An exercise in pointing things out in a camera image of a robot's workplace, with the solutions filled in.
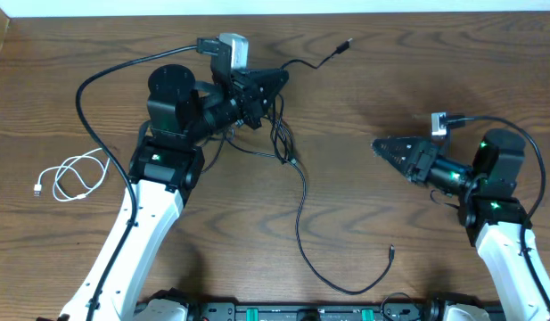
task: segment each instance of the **white arm segment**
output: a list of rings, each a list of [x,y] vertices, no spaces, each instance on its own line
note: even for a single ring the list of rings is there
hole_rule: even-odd
[[[476,242],[477,252],[495,282],[507,321],[549,320],[546,304],[521,255],[520,233],[519,224],[486,224]],[[550,298],[550,277],[544,270],[536,249],[536,237],[531,230],[526,231],[526,245],[531,248],[530,258]]]
[[[180,193],[166,192],[163,184],[140,180],[132,186],[138,200],[137,226],[132,228],[104,283],[94,320],[132,320],[138,296],[161,241],[184,208]],[[131,211],[130,196],[125,191],[120,213],[100,255],[85,282],[62,309],[61,315],[69,315],[70,321],[86,319],[86,304],[93,297],[98,280],[124,233]]]

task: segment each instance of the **white background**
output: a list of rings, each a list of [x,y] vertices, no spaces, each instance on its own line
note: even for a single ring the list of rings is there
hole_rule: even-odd
[[[550,0],[0,0],[11,18],[188,14],[550,11]]]

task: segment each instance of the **wood grain surface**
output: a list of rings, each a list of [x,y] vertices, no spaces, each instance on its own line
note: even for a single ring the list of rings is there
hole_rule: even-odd
[[[249,39],[252,68],[295,57],[318,62],[355,39],[320,70],[292,66],[283,89],[285,118],[308,176],[303,244],[324,276],[351,289],[383,271],[391,243],[395,262],[364,295],[322,284],[294,238],[296,172],[227,146],[166,236],[143,296],[175,286],[239,301],[369,302],[399,291],[497,300],[455,211],[433,204],[429,190],[408,184],[371,151],[376,137],[427,135],[434,111],[506,117],[536,138],[548,185],[534,230],[550,275],[550,13],[18,19],[0,61],[0,320],[57,316],[92,266],[122,200],[114,168],[83,201],[56,202],[52,174],[43,195],[33,196],[41,170],[95,148],[75,112],[78,85],[117,63],[220,32]],[[148,117],[148,76],[166,63],[210,79],[209,58],[186,53],[111,74],[85,91],[86,116],[125,164]],[[451,156],[470,162],[494,126],[455,132]],[[236,139],[269,152],[268,133],[242,128]],[[216,148],[206,146],[206,156]],[[85,179],[98,177],[83,166],[91,169]],[[73,182],[64,180],[77,192]],[[538,184],[527,148],[516,191],[525,207]]]

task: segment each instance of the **coiled white cable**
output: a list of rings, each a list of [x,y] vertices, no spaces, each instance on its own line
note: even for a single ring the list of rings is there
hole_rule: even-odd
[[[95,153],[95,152],[99,152],[101,150],[102,150],[102,148],[96,148],[96,149],[93,149],[92,151],[84,153],[80,156],[69,157],[60,166],[53,166],[51,168],[43,170],[41,172],[41,174],[39,174],[39,178],[37,179],[37,183],[35,184],[35,188],[34,188],[35,196],[40,196],[41,195],[41,190],[43,189],[43,186],[41,185],[41,179],[43,178],[44,173],[48,172],[49,170],[56,169],[57,171],[54,174],[54,184],[53,184],[53,197],[54,197],[55,200],[57,200],[59,202],[70,202],[70,201],[82,200],[82,199],[86,198],[90,193],[92,193],[96,188],[98,188],[103,183],[104,178],[106,177],[106,172],[108,171],[108,166],[111,163],[110,159],[108,159],[106,161],[106,164],[103,164],[101,161],[99,161],[94,156],[89,156],[90,154]],[[100,179],[98,179],[98,182],[96,182],[96,184],[94,184],[94,186],[92,186],[92,187],[85,183],[85,181],[82,179],[82,177],[80,176],[80,174],[77,172],[76,169],[72,168],[72,166],[76,162],[78,162],[80,160],[83,160],[83,159],[96,161],[96,163],[98,163],[98,165],[100,166],[101,171],[102,171],[102,175],[101,175]],[[64,174],[68,170],[72,171],[78,177],[78,180],[80,181],[80,184],[82,186],[84,186],[85,189],[87,190],[85,193],[80,193],[79,195],[73,197],[73,196],[67,195],[62,190],[61,186],[59,185],[59,181],[61,180],[61,178],[64,176]],[[57,191],[61,192],[61,197],[59,197],[59,195],[57,195]]]

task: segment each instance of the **green clip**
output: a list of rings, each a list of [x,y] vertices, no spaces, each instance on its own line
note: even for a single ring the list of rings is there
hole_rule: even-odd
[[[247,321],[259,321],[259,309],[247,309]]]
[[[363,309],[362,310],[362,321],[374,321],[374,311],[370,309]]]

